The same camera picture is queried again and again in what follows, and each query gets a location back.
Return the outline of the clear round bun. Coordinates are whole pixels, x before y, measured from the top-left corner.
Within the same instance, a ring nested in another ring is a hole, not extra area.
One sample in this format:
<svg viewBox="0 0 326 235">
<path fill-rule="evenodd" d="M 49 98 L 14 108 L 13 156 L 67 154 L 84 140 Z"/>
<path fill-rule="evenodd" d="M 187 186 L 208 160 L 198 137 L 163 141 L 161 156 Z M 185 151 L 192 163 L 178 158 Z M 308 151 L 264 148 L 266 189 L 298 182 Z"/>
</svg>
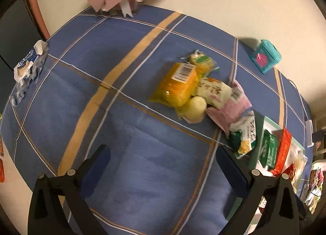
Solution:
<svg viewBox="0 0 326 235">
<path fill-rule="evenodd" d="M 297 194 L 298 187 L 301 181 L 300 178 L 304 171 L 304 167 L 306 166 L 308 158 L 303 154 L 301 150 L 297 150 L 297 149 L 292 151 L 291 155 L 292 155 L 293 165 L 295 166 L 296 169 L 293 179 L 291 180 L 291 183 L 293 186 L 294 193 Z"/>
</svg>

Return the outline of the long red snack packet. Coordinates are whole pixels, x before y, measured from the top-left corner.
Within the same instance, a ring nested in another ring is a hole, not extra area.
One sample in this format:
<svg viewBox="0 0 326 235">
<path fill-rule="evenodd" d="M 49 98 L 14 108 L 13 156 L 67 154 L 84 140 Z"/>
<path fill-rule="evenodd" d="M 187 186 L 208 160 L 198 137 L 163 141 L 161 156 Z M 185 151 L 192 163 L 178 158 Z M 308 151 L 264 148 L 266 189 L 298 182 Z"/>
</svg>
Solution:
<svg viewBox="0 0 326 235">
<path fill-rule="evenodd" d="M 275 167 L 271 170 L 271 173 L 278 177 L 283 171 L 287 155 L 289 153 L 290 145 L 292 140 L 292 134 L 284 127 L 281 134 L 281 140 L 277 149 L 277 156 Z"/>
</svg>

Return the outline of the green white cracker packet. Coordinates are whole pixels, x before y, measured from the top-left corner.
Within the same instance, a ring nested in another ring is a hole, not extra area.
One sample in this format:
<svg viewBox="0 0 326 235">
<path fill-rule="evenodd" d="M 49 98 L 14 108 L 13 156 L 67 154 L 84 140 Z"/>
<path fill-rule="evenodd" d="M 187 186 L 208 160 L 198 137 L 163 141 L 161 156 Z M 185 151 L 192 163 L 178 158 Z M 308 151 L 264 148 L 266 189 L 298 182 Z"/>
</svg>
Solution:
<svg viewBox="0 0 326 235">
<path fill-rule="evenodd" d="M 253 110 L 243 114 L 230 125 L 229 143 L 237 159 L 247 155 L 256 146 L 256 122 Z"/>
</svg>

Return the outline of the white brown-print snack packet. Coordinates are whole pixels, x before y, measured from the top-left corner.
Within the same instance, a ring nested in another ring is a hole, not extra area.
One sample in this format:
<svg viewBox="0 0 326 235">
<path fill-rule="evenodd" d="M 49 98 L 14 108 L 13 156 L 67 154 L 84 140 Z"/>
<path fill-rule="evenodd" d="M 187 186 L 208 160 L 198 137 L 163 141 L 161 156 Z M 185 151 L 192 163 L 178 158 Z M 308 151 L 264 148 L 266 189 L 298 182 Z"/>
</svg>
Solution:
<svg viewBox="0 0 326 235">
<path fill-rule="evenodd" d="M 208 105 L 222 109 L 229 100 L 231 93 L 232 88 L 224 82 L 213 78 L 202 78 L 192 95 L 202 97 Z"/>
</svg>

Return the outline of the teal pink house box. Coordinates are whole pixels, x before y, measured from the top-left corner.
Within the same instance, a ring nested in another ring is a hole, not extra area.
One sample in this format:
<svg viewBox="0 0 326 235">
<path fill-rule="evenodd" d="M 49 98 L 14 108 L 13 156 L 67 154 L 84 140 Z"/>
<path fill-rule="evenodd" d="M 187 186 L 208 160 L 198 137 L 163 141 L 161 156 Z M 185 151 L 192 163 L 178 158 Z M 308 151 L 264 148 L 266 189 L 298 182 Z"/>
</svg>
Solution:
<svg viewBox="0 0 326 235">
<path fill-rule="evenodd" d="M 253 54 L 250 54 L 251 61 L 263 74 L 278 64 L 281 58 L 280 52 L 267 39 L 262 39 Z"/>
</svg>

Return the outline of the small green yellow candy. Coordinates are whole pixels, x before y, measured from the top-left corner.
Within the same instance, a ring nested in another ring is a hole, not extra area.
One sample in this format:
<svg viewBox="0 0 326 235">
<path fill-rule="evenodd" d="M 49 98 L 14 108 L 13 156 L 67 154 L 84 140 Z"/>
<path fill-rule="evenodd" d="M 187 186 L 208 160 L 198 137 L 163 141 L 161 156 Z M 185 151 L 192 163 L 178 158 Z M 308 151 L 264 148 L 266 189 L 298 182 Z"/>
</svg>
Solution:
<svg viewBox="0 0 326 235">
<path fill-rule="evenodd" d="M 220 67 L 217 66 L 214 59 L 198 49 L 185 57 L 181 57 L 181 60 L 185 63 L 195 65 L 199 75 L 208 76 L 213 71 L 220 70 Z"/>
</svg>

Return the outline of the blue plaid tablecloth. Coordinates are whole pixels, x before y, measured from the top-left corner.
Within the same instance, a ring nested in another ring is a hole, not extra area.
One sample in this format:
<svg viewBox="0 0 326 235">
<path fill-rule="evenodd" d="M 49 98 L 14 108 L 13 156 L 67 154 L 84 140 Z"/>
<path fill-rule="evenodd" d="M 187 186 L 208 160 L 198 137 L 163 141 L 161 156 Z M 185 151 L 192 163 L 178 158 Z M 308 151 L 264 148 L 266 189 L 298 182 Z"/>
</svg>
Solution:
<svg viewBox="0 0 326 235">
<path fill-rule="evenodd" d="M 227 139 L 209 118 L 189 124 L 149 101 L 174 63 L 194 50 L 231 73 L 253 108 L 303 147 L 310 108 L 276 70 L 262 74 L 249 47 L 193 17 L 144 6 L 134 18 L 78 14 L 49 39 L 37 82 L 6 106 L 1 134 L 29 188 L 78 167 L 101 145 L 111 160 L 87 204 L 109 234 L 218 234 L 231 188 L 215 158 Z"/>
</svg>

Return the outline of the black power adapter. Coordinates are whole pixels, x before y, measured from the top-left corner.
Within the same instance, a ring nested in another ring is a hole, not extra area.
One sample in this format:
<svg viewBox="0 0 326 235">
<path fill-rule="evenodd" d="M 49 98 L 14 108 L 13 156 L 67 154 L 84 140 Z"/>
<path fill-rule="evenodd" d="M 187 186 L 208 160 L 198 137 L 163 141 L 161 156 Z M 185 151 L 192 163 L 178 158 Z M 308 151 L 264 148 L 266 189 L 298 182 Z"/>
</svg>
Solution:
<svg viewBox="0 0 326 235">
<path fill-rule="evenodd" d="M 323 130 L 318 130 L 318 131 L 312 133 L 312 142 L 313 143 L 323 142 L 324 134 L 325 134 L 325 132 Z"/>
</svg>

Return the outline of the colourful clutter pile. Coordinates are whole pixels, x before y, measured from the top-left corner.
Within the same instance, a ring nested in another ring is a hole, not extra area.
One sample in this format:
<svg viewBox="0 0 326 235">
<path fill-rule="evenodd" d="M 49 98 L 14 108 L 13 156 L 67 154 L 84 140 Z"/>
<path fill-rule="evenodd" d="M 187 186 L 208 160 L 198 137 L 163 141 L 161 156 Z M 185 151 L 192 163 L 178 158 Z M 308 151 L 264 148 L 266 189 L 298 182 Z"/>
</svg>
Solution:
<svg viewBox="0 0 326 235">
<path fill-rule="evenodd" d="M 300 200 L 308 207 L 310 213 L 314 213 L 322 196 L 325 173 L 325 159 L 317 160 L 312 164 L 312 170 L 300 195 Z"/>
</svg>

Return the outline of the white teal-rimmed tray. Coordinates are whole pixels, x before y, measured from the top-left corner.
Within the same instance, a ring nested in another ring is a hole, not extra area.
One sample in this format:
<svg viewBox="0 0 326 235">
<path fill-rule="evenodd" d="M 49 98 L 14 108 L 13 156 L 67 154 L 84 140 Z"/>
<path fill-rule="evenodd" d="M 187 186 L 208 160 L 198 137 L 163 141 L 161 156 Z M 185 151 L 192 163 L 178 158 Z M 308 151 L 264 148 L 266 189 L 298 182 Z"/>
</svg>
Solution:
<svg viewBox="0 0 326 235">
<path fill-rule="evenodd" d="M 299 234 L 303 204 L 293 183 L 306 157 L 290 132 L 249 111 L 229 127 L 233 147 L 220 147 L 216 160 L 241 198 L 221 234 L 244 234 L 260 207 L 253 234 Z"/>
</svg>

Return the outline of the green snack packet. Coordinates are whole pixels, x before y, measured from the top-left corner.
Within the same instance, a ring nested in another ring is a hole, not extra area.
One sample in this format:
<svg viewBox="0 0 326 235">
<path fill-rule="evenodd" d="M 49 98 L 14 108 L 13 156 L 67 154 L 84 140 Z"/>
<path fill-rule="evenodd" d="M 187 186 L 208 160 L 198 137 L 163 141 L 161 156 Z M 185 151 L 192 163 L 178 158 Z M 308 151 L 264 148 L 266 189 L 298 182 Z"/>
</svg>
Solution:
<svg viewBox="0 0 326 235">
<path fill-rule="evenodd" d="M 264 130 L 259 161 L 264 169 L 271 170 L 275 167 L 278 142 L 276 136 Z"/>
</svg>

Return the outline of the pink snack packet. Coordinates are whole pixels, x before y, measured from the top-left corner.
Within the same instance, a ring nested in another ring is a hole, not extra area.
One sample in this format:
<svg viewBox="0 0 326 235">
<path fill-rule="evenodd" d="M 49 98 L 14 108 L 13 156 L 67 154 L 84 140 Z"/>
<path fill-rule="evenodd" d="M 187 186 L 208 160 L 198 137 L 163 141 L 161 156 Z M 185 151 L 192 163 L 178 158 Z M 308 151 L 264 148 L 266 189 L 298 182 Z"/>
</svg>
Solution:
<svg viewBox="0 0 326 235">
<path fill-rule="evenodd" d="M 252 104 L 244 93 L 243 88 L 235 80 L 232 85 L 231 96 L 225 105 L 221 109 L 208 107 L 206 114 L 229 137 L 230 125 L 236 122 L 251 107 Z"/>
</svg>

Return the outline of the white power strip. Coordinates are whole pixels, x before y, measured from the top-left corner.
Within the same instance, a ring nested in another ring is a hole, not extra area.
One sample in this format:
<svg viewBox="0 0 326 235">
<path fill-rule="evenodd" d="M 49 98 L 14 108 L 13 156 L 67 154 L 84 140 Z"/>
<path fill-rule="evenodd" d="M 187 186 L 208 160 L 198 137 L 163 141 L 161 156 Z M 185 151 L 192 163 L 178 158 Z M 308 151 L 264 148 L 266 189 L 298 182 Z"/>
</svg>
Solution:
<svg viewBox="0 0 326 235">
<path fill-rule="evenodd" d="M 310 148 L 314 146 L 313 138 L 312 138 L 312 134 L 314 133 L 312 120 L 305 121 L 305 128 L 306 128 L 307 148 Z"/>
</svg>

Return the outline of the yellow cake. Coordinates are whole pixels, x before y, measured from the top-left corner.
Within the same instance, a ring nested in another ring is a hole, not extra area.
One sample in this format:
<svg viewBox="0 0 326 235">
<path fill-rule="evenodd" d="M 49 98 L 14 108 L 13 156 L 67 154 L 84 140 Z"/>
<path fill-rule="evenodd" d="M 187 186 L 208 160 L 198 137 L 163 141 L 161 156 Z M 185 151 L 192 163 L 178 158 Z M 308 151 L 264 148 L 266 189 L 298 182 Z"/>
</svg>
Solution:
<svg viewBox="0 0 326 235">
<path fill-rule="evenodd" d="M 149 101 L 175 109 L 182 107 L 191 98 L 198 81 L 195 65 L 174 63 L 149 97 Z"/>
</svg>

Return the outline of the red festive snack bag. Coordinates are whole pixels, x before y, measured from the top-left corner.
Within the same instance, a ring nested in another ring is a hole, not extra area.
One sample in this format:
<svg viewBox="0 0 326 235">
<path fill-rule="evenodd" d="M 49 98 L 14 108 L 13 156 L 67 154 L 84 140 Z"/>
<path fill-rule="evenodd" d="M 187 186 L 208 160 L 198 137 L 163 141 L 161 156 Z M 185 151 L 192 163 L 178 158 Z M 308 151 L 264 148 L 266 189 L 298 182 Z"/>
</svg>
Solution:
<svg viewBox="0 0 326 235">
<path fill-rule="evenodd" d="M 286 174 L 291 182 L 293 184 L 296 181 L 296 163 L 292 162 L 292 164 L 283 172 L 283 174 Z"/>
</svg>

